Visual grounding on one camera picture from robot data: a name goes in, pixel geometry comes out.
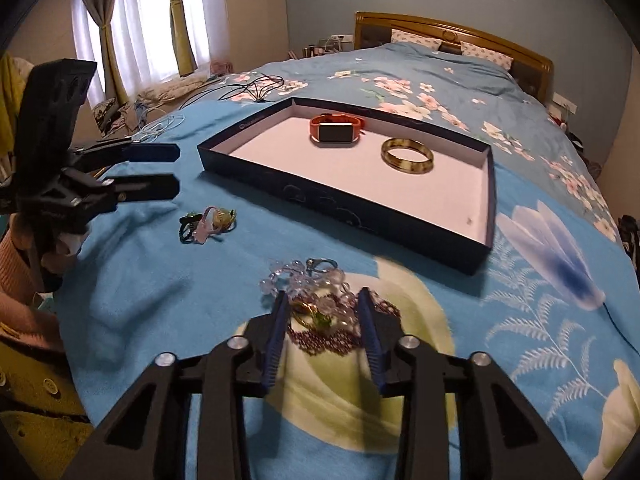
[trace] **floral bedspread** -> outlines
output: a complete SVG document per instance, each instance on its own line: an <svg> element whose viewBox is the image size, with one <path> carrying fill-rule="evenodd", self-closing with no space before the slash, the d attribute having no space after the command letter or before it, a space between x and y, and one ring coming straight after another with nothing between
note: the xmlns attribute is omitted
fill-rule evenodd
<svg viewBox="0 0 640 480"><path fill-rule="evenodd" d="M172 351L205 354L270 307L258 283L270 262L332 258L353 290L393 303L405 332L440 352L485 351L545 419L586 480L602 480L640 423L640 291L612 219L569 141L542 106L487 62L408 44L263 67L289 95L367 104L456 128L494 146L497 229L475 276L350 226L202 171L196 145L269 104L215 101L186 107L163 134L182 154L119 164L110 175L180 179L170 203L123 204L92 222L78 265L54 307L74 382L92 422L152 362ZM256 74L230 76L249 81ZM235 209L238 225L206 244L181 244L179 219L209 205ZM618 333L607 310L628 342ZM381 400L363 351L304 353L287 339L280 379L244 404L252 476L258 480L391 479L399 399ZM452 478L459 438L449 411ZM186 478L193 480L199 399Z"/></svg>
<svg viewBox="0 0 640 480"><path fill-rule="evenodd" d="M272 63L224 78L218 85L247 84L262 74L285 79L282 88L267 94L271 101L295 94L348 102L453 127L484 140L495 147L495 160L536 183L612 241L618 237L616 222L571 142L545 108L490 61L391 43ZM270 85L268 80L257 84ZM224 92L207 98L217 99ZM248 103L254 98L250 92L239 92L232 100Z"/></svg>

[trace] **power outlet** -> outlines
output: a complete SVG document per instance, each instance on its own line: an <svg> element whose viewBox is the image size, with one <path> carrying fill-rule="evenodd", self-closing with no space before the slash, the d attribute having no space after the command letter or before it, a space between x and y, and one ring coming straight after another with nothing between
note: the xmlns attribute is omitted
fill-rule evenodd
<svg viewBox="0 0 640 480"><path fill-rule="evenodd" d="M353 34L332 34L331 39L340 43L353 43Z"/></svg>
<svg viewBox="0 0 640 480"><path fill-rule="evenodd" d="M569 99L567 99L566 97L562 97L560 94L555 92L554 92L554 102L557 105L560 105L562 108L569 110L574 115L578 110L578 107L574 105L571 101L569 101Z"/></svg>

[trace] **bed frame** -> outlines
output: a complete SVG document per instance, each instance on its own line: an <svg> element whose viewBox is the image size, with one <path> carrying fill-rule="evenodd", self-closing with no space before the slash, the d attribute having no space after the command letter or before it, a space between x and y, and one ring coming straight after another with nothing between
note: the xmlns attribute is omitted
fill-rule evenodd
<svg viewBox="0 0 640 480"><path fill-rule="evenodd" d="M442 52L461 54L460 41L465 41L513 57L510 73L520 88L542 104L546 103L546 92L554 66L551 60L511 41L474 28L404 14L357 12L354 47L370 48L390 43L394 28L442 40Z"/></svg>

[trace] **white curtain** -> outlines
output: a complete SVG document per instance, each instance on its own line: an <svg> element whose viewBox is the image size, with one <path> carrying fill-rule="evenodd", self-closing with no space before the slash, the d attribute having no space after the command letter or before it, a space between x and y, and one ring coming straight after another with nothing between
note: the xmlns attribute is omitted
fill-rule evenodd
<svg viewBox="0 0 640 480"><path fill-rule="evenodd" d="M209 37L203 0L183 0L191 48L199 67L210 61ZM129 97L143 89L178 76L171 39L169 0L116 0L111 20L116 62ZM86 12L82 0L73 1L74 39L81 59L100 60L98 81L94 79L89 102L104 99L104 70L101 67L98 26Z"/></svg>
<svg viewBox="0 0 640 480"><path fill-rule="evenodd" d="M102 54L100 52L100 30L94 20L86 11L82 0L71 0L71 20L74 29L74 43L76 44L76 57L98 63L98 69L91 79L87 99L91 108L105 99L104 95L104 68L102 66Z"/></svg>

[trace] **jewelry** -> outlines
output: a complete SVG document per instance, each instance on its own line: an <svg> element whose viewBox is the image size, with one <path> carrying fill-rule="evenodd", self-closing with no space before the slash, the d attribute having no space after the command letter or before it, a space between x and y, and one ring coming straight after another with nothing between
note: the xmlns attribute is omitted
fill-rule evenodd
<svg viewBox="0 0 640 480"><path fill-rule="evenodd" d="M313 142L351 144L360 139L364 120L346 114L321 114L309 121Z"/></svg>
<svg viewBox="0 0 640 480"><path fill-rule="evenodd" d="M260 282L263 294L276 296L284 290L290 300L291 317L305 330L294 330L289 322L291 341L309 355L331 351L347 355L360 348L360 325L355 313L356 295L345 273L335 260L310 258L290 264L273 262L270 275ZM400 317L400 311L371 291L377 311Z"/></svg>
<svg viewBox="0 0 640 480"><path fill-rule="evenodd" d="M414 162L412 160L406 160L398 156L392 155L390 150L395 148L405 148L414 152L421 153L427 160L420 162ZM411 139L387 139L382 143L382 160L386 162L388 166L391 166L395 170L403 171L405 173L429 173L433 169L433 153L424 144Z"/></svg>
<svg viewBox="0 0 640 480"><path fill-rule="evenodd" d="M211 211L213 211L214 214L211 221L207 222L207 216ZM229 232L233 230L235 226L235 210L210 206L207 207L203 214L190 212L180 218L180 232L178 232L178 236L183 244L190 244L193 241L203 244L210 235Z"/></svg>
<svg viewBox="0 0 640 480"><path fill-rule="evenodd" d="M193 232L196 230L201 218L201 214L194 212L187 213L187 216L180 218L180 232L178 236L183 244L190 244L193 241Z"/></svg>
<svg viewBox="0 0 640 480"><path fill-rule="evenodd" d="M209 213L213 211L211 222L207 221ZM236 212L232 209L217 208L209 206L204 210L202 218L198 222L198 226L193 232L193 239L196 243L203 244L211 235L229 231L236 222Z"/></svg>

